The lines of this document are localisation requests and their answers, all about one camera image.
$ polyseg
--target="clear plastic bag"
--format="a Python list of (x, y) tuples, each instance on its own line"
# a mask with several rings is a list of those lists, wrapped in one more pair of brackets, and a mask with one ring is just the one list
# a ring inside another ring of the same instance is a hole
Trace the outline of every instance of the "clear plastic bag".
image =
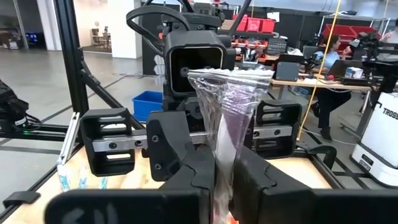
[(188, 79), (198, 95), (208, 144), (218, 168), (215, 224), (226, 223), (232, 196), (233, 165), (240, 156), (254, 109), (268, 89), (272, 72), (262, 70), (191, 70)]

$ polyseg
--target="blue bin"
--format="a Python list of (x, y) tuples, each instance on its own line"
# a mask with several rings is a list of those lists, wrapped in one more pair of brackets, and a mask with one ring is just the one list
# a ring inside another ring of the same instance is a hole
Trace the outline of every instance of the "blue bin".
[(147, 121), (152, 111), (162, 111), (163, 95), (157, 91), (145, 91), (132, 99), (134, 114), (132, 115), (139, 121)]

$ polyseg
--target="toothpaste tube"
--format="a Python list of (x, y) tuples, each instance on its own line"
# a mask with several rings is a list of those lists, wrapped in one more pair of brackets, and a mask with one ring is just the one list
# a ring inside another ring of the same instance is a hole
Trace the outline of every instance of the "toothpaste tube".
[(82, 165), (79, 170), (79, 189), (86, 189), (87, 188), (87, 176), (88, 176), (87, 167)]
[(57, 165), (58, 176), (61, 183), (62, 192), (70, 190), (69, 178), (67, 176), (67, 171), (62, 165)]
[(106, 189), (106, 183), (107, 183), (108, 179), (106, 177), (102, 177), (100, 182), (99, 182), (99, 189)]

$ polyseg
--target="bolt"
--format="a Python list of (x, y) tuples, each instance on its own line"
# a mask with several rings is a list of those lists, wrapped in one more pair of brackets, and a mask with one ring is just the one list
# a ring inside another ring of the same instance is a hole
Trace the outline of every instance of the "bolt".
[(158, 142), (159, 141), (159, 137), (158, 136), (152, 136), (152, 141), (153, 142)]
[(134, 143), (134, 145), (135, 145), (136, 147), (141, 147), (141, 146), (142, 146), (142, 141), (136, 141), (136, 142)]
[(109, 144), (109, 148), (110, 149), (116, 149), (118, 147), (118, 145), (115, 143), (115, 142), (111, 142), (110, 144)]

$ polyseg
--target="wooden tabletop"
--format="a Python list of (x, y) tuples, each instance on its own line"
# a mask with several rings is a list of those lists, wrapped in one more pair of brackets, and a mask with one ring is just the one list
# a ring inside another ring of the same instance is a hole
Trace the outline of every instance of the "wooden tabletop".
[[(281, 171), (301, 181), (312, 188), (331, 189), (328, 182), (318, 172), (317, 168), (305, 158), (286, 158), (269, 160)], [(78, 187), (79, 170), (87, 166), (88, 161), (85, 148), (81, 148), (65, 165), (70, 176), (70, 187)], [(97, 189), (101, 178), (91, 173), (88, 176), (87, 188)], [(136, 165), (127, 175), (108, 177), (107, 189), (157, 189), (163, 182), (155, 182), (150, 176), (149, 159), (143, 158), (140, 151), (136, 151)], [(41, 197), (32, 205), (21, 205), (3, 224), (43, 224), (44, 211), (50, 200), (62, 193), (58, 174), (54, 174), (37, 191)]]
[[(314, 87), (317, 83), (317, 79), (298, 79), (297, 82), (292, 81), (280, 81), (271, 80), (273, 85), (289, 85), (289, 86), (302, 86), (302, 87)], [(370, 90), (368, 86), (353, 86), (353, 85), (343, 85), (340, 82), (319, 80), (317, 88), (334, 88), (340, 90)]]

